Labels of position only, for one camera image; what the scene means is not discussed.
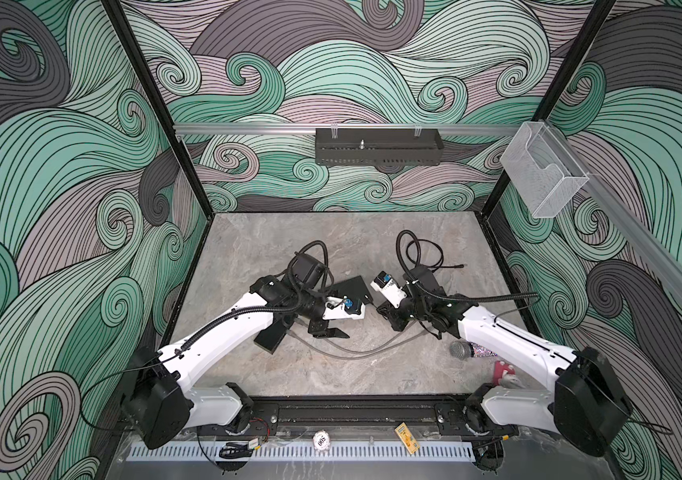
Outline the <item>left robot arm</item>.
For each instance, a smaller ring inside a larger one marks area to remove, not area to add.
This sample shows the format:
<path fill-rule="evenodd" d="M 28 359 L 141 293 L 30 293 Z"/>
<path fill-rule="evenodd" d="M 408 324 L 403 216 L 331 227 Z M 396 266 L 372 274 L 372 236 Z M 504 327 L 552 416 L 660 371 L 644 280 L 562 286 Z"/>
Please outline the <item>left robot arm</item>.
<path fill-rule="evenodd" d="M 216 425 L 240 433 L 251 423 L 253 401 L 234 382 L 197 388 L 209 369 L 250 338 L 274 352 L 298 319 L 307 321 L 315 338 L 343 338 L 345 332 L 332 321 L 364 314 L 361 297 L 332 284 L 326 259 L 302 248 L 283 272 L 257 279 L 232 307 L 192 334 L 158 350 L 135 352 L 120 406 L 151 450 L 197 427 Z"/>

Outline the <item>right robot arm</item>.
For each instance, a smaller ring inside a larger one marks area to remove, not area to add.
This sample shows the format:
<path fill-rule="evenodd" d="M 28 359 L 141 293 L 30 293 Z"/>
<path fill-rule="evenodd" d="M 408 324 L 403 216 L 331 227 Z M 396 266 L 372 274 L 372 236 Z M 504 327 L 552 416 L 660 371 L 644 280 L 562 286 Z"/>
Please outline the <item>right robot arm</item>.
<path fill-rule="evenodd" d="M 450 335 L 485 347 L 540 385 L 482 387 L 467 403 L 471 429 L 535 428 L 560 435 L 586 455 L 604 456 L 633 411 L 608 358 L 592 347 L 575 350 L 538 337 L 490 312 L 483 297 L 447 294 L 419 254 L 408 256 L 410 246 L 419 248 L 420 238 L 400 231 L 395 255 L 402 282 L 382 271 L 371 283 L 385 299 L 380 315 L 396 330 L 416 322 L 437 339 Z"/>

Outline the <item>ribbed black network switch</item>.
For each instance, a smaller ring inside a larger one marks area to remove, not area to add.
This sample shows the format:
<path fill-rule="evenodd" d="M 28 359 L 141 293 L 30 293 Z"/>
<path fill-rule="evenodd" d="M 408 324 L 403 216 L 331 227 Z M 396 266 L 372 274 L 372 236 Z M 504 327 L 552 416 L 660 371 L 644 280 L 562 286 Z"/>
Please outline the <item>ribbed black network switch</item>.
<path fill-rule="evenodd" d="M 260 331 L 254 343 L 269 354 L 274 354 L 294 324 L 294 317 L 275 320 L 269 327 Z"/>

